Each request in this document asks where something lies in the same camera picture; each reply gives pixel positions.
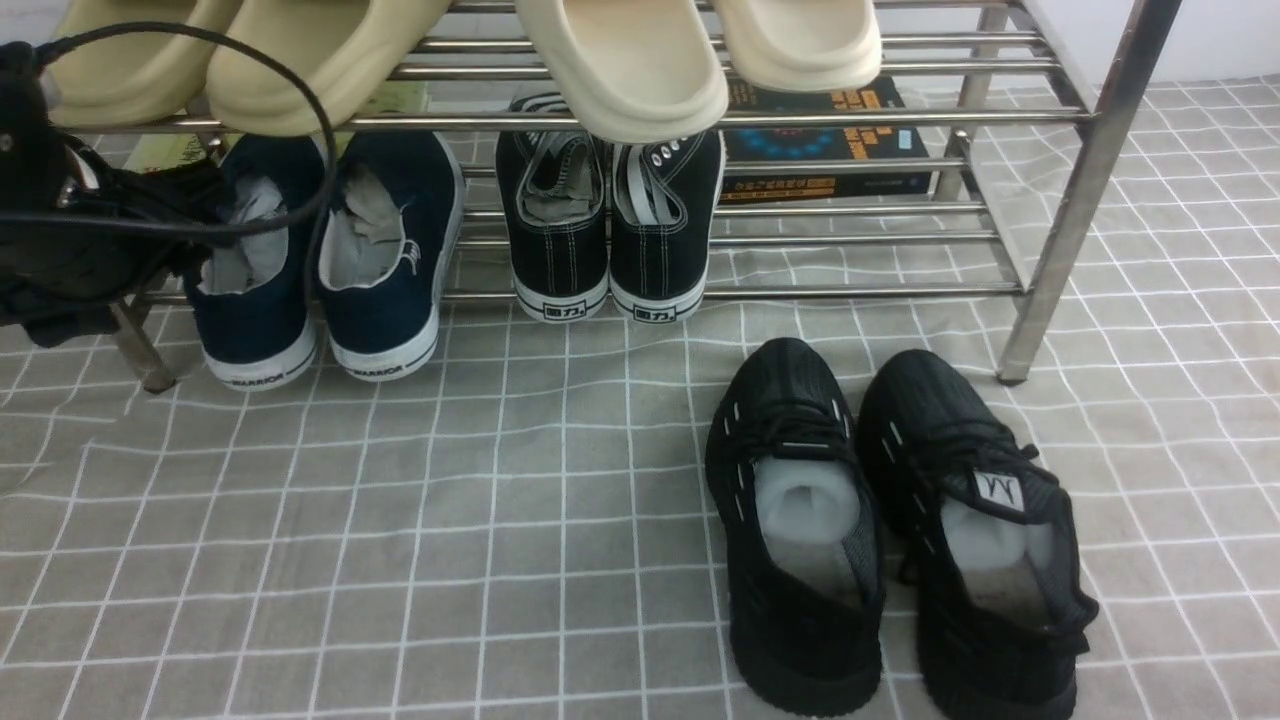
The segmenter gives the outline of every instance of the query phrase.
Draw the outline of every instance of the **slide sandal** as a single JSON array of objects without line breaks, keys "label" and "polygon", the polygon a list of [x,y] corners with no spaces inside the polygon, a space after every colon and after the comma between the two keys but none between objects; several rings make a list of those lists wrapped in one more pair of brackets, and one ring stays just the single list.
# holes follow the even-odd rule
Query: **slide sandal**
[{"label": "slide sandal", "polygon": [[[227,32],[241,0],[74,0],[58,37],[136,20]],[[193,37],[136,33],[76,50],[50,65],[61,90],[60,126],[93,128],[159,120],[182,110],[205,85],[214,46]]]},{"label": "slide sandal", "polygon": [[[449,0],[247,0],[228,35],[271,55],[344,123],[435,27]],[[209,64],[212,114],[265,136],[319,132],[302,95],[270,69],[228,49]]]},{"label": "slide sandal", "polygon": [[612,142],[689,137],[728,109],[694,0],[516,0],[573,115]]},{"label": "slide sandal", "polygon": [[714,0],[733,68],[765,90],[863,87],[881,70],[872,0]]}]

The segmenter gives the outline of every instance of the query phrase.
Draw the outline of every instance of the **shoe rack leg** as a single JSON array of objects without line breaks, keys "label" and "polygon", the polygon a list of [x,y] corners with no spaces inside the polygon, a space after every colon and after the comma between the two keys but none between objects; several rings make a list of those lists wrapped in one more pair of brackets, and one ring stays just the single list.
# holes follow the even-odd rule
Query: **shoe rack leg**
[{"label": "shoe rack leg", "polygon": [[1032,274],[1030,292],[1018,309],[1018,320],[1005,345],[996,372],[1005,384],[1024,382],[1036,361],[1180,5],[1181,0],[1135,0],[1133,5],[1116,59],[1098,95],[1097,113],[1082,133],[1080,154]]},{"label": "shoe rack leg", "polygon": [[[1007,26],[1007,6],[983,8],[982,14],[978,17],[978,32],[1001,32]],[[975,60],[989,60],[998,53],[1000,47],[996,45],[979,45],[978,47],[974,47],[972,56]],[[961,110],[978,110],[987,104],[987,95],[989,92],[991,73],[965,76],[964,83],[960,86],[959,108]],[[977,137],[977,127],[951,128],[950,137],[947,138],[947,149],[943,155],[947,158],[960,158],[965,138],[972,141]],[[964,183],[961,182],[960,173],[957,170],[943,170],[938,176],[938,186],[933,190],[933,199],[943,202],[951,202],[960,197],[960,188],[963,184]]]},{"label": "shoe rack leg", "polygon": [[111,304],[111,315],[120,325],[113,337],[115,347],[138,375],[142,389],[159,395],[172,388],[178,380],[160,357],[151,338],[143,332],[142,318],[123,300]]}]

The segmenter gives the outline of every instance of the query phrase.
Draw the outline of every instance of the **brand logo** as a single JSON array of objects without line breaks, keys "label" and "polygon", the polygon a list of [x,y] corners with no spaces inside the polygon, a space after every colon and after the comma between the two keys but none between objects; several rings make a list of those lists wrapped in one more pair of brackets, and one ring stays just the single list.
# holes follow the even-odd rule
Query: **brand logo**
[{"label": "brand logo", "polygon": [[404,365],[396,365],[394,368],[387,368],[385,370],[352,370],[352,374],[361,378],[384,378],[387,375],[394,375],[403,369]]},{"label": "brand logo", "polygon": [[417,246],[412,240],[404,241],[404,258],[408,258],[410,266],[413,268],[413,274],[417,274],[417,261],[422,259],[422,249]]},{"label": "brand logo", "polygon": [[236,387],[261,387],[269,386],[271,383],[278,383],[284,379],[284,373],[276,373],[269,378],[259,378],[256,380],[227,380],[227,384]]},{"label": "brand logo", "polygon": [[543,305],[543,316],[548,320],[577,320],[586,316],[586,301],[572,305]]},{"label": "brand logo", "polygon": [[676,322],[676,309],[672,307],[640,307],[639,305],[631,310],[631,314],[640,323],[675,323]]},{"label": "brand logo", "polygon": [[1000,473],[974,470],[973,480],[978,486],[978,497],[1019,512],[1024,510],[1023,484],[1018,478]]}]

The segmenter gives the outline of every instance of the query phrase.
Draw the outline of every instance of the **black sneaker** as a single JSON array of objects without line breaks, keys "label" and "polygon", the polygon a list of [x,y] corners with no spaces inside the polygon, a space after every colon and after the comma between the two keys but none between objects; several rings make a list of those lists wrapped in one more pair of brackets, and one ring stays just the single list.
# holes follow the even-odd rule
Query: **black sneaker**
[{"label": "black sneaker", "polygon": [[916,653],[954,720],[1061,720],[1098,605],[1080,589],[1071,500],[932,352],[881,368],[858,454],[919,583]]},{"label": "black sneaker", "polygon": [[[517,100],[522,113],[564,111],[557,94]],[[586,132],[504,132],[494,160],[520,306],[534,319],[593,315],[609,293],[604,167]]]},{"label": "black sneaker", "polygon": [[733,659],[756,694],[796,715],[852,712],[879,685],[883,551],[851,434],[831,369],[781,338],[748,357],[707,438]]},{"label": "black sneaker", "polygon": [[698,309],[723,178],[718,132],[614,150],[609,284],[623,314],[673,323]]}]

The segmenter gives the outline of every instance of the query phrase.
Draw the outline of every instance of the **shoe label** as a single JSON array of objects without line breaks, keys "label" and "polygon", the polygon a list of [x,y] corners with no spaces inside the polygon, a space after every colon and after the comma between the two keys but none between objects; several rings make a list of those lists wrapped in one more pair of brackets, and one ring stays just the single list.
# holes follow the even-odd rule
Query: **shoe label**
[{"label": "shoe label", "polygon": [[631,315],[635,316],[636,322],[640,323],[653,323],[660,325],[663,323],[676,322],[676,306],[669,307],[641,307],[636,305],[631,310]]},{"label": "shoe label", "polygon": [[543,316],[548,320],[577,320],[586,316],[586,301],[572,305],[543,304]]},{"label": "shoe label", "polygon": [[394,368],[387,368],[385,370],[352,370],[351,373],[361,378],[381,378],[385,375],[394,375],[403,369],[404,365],[396,365]]},{"label": "shoe label", "polygon": [[227,384],[234,387],[261,387],[269,386],[271,383],[278,383],[284,379],[284,373],[276,373],[269,378],[260,378],[256,380],[227,380]]},{"label": "shoe label", "polygon": [[974,470],[973,482],[977,486],[978,497],[987,502],[1016,510],[1018,512],[1025,510],[1023,507],[1023,483],[1016,477]]}]

